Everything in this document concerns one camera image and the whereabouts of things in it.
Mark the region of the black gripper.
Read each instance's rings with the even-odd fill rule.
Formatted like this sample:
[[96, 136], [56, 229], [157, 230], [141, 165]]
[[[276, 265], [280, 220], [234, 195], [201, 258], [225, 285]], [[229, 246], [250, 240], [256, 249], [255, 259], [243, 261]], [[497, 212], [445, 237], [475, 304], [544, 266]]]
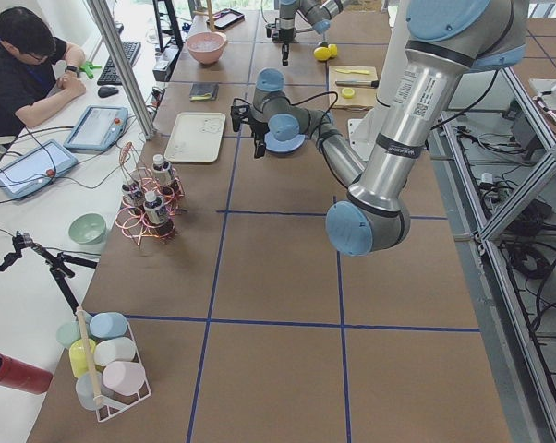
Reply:
[[282, 66], [289, 65], [289, 44], [294, 39], [294, 29], [280, 28], [278, 30], [279, 40], [282, 42]]
[[262, 158], [265, 156], [266, 143], [265, 135], [269, 132], [268, 123], [260, 121], [254, 117], [250, 118], [250, 128], [252, 137], [254, 137], [254, 158]]

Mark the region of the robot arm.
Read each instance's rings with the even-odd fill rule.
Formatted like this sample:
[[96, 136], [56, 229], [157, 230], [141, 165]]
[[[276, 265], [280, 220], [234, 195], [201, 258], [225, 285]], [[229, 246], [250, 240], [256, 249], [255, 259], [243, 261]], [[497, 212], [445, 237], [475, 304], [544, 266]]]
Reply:
[[266, 134], [282, 142], [313, 139], [347, 188], [347, 199], [326, 216], [334, 248], [364, 256], [398, 245], [410, 228], [400, 193], [430, 130], [465, 73], [499, 70], [523, 58], [528, 8], [527, 1], [407, 2], [393, 28], [407, 31], [405, 45], [388, 49], [401, 56], [400, 72], [366, 161], [328, 113], [293, 105], [283, 92], [283, 74], [262, 69], [247, 113], [255, 155], [263, 156]]
[[290, 43], [296, 37], [296, 14], [301, 15], [315, 32], [323, 34], [331, 26], [332, 20], [349, 4], [350, 1], [346, 0], [327, 0], [321, 4], [311, 0], [280, 1], [279, 15], [273, 29], [282, 43], [282, 66], [289, 64]]

